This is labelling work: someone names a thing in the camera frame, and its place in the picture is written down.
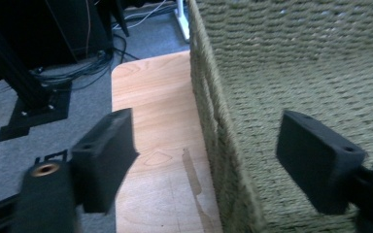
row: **woven basket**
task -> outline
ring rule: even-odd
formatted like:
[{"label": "woven basket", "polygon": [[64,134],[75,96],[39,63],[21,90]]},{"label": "woven basket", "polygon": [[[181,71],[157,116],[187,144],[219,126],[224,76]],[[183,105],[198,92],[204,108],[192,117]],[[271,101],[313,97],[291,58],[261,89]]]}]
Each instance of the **woven basket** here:
[{"label": "woven basket", "polygon": [[354,232],[318,214],[276,159],[284,109],[373,166],[373,1],[189,0],[191,75],[224,232]]}]

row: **white object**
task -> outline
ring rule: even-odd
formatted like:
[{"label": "white object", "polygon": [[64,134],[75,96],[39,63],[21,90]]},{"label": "white object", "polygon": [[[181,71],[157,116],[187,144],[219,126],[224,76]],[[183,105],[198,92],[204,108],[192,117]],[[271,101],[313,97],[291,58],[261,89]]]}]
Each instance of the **white object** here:
[{"label": "white object", "polygon": [[184,0],[177,0],[177,5],[178,9],[175,9],[175,17],[177,17],[186,42],[189,43],[189,25],[186,15],[184,14]]}]

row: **woven texture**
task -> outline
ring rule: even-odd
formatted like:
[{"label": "woven texture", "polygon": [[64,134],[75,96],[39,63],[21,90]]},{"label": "woven texture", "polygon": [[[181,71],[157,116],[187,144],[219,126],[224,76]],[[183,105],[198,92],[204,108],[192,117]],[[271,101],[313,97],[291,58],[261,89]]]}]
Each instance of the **woven texture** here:
[{"label": "woven texture", "polygon": [[191,76],[224,232],[354,232],[318,214],[275,155],[284,109],[373,166],[373,1],[189,0]]}]

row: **screw hole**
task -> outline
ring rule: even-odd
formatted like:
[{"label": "screw hole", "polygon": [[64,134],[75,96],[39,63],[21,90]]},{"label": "screw hole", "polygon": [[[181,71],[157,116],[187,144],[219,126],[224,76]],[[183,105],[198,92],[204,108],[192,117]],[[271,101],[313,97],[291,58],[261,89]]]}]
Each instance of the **screw hole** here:
[{"label": "screw hole", "polygon": [[59,169],[59,165],[55,163],[50,163],[50,164],[45,164],[42,166],[37,167],[35,170],[32,172],[33,177],[43,177],[46,175],[49,175],[51,173],[56,172]]},{"label": "screw hole", "polygon": [[348,151],[348,152],[353,152],[354,149],[353,148],[350,148],[350,147],[344,147],[344,150],[345,151]]}]

